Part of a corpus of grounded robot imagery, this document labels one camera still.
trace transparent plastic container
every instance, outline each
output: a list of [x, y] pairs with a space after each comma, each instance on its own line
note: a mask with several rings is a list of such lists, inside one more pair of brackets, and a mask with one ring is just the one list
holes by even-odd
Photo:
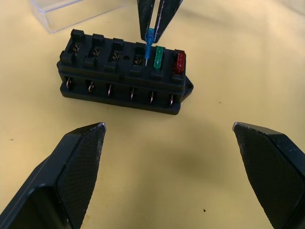
[[50, 33], [126, 6], [126, 0], [29, 0], [35, 17]]
[[286, 4], [291, 9], [305, 14], [305, 0], [281, 0], [284, 4]]

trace blue fuse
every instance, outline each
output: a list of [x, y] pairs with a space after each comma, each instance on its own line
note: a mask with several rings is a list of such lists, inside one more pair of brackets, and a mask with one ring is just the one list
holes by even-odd
[[154, 43], [154, 36], [153, 36], [154, 29], [150, 28], [148, 33], [146, 34], [146, 50], [145, 50], [145, 66], [147, 66], [147, 61], [151, 55], [152, 44]]

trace blade fuse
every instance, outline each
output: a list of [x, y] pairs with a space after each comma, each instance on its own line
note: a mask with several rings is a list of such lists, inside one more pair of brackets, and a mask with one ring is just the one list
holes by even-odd
[[160, 46], [157, 46], [156, 57], [154, 59], [154, 64], [153, 64], [153, 67], [156, 70], [161, 69], [163, 52], [164, 52], [164, 48], [160, 47]]
[[184, 71], [184, 60], [185, 53], [182, 51], [178, 52], [177, 62], [175, 64], [174, 72], [176, 74], [181, 74]]

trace yellow table surface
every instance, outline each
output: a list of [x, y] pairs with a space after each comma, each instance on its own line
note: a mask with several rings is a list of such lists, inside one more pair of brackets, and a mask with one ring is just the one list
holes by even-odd
[[[74, 28], [141, 42], [135, 1]], [[304, 16], [276, 0], [185, 0], [158, 43], [187, 53], [194, 91], [177, 116], [64, 98], [71, 29], [48, 34], [26, 1], [0, 2], [0, 212], [66, 132], [105, 122], [82, 229], [272, 228], [232, 126], [305, 149]]]

